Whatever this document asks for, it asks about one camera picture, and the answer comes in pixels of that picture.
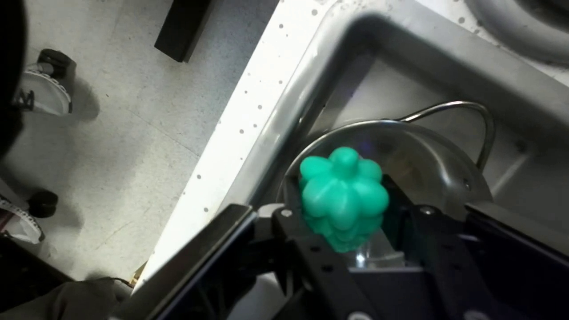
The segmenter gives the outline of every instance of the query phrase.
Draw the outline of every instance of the green rubber toy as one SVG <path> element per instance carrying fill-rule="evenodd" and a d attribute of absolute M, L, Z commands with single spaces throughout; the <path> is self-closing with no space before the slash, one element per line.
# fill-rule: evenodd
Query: green rubber toy
<path fill-rule="evenodd" d="M 382 223 L 390 195 L 382 168 L 352 147 L 329 158 L 306 156 L 301 163 L 304 218 L 336 252 L 352 250 Z"/>

